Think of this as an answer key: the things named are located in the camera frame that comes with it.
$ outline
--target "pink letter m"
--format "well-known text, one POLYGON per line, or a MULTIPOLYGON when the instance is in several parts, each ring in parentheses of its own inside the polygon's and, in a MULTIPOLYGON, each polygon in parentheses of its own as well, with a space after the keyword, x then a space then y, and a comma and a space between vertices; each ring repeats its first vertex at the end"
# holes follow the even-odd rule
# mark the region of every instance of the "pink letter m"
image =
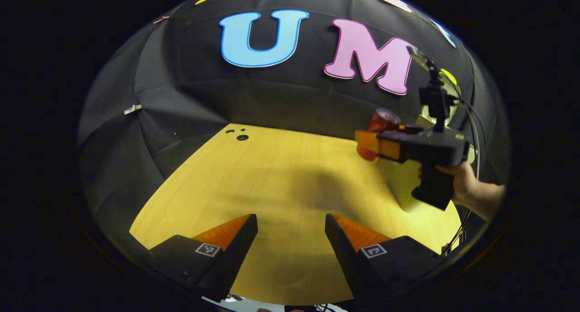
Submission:
POLYGON ((334 19, 332 23, 339 29, 338 46, 334 61, 324 67, 326 74, 352 79, 356 75, 351 66, 356 54, 363 81, 371 81, 383 66, 387 66, 385 74, 377 79, 377 85, 397 95, 406 94, 405 83, 411 64, 406 47, 411 46, 410 43, 392 38, 381 49, 377 49, 365 25, 348 19, 334 19))

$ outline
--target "yellow table surface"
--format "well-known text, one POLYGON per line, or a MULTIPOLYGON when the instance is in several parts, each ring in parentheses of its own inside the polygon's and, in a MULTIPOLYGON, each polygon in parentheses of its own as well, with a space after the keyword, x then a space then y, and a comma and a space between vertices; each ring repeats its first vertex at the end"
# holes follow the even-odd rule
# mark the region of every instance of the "yellow table surface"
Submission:
POLYGON ((150 249, 255 213, 258 233, 231 292, 275 304, 340 302, 352 294, 324 233, 327 213, 390 238, 411 236, 437 253, 460 225, 451 203, 445 211, 401 210, 387 185, 395 167, 360 158, 352 140, 230 124, 162 184, 130 233, 150 249), (237 140, 241 134, 249 139, 237 140))

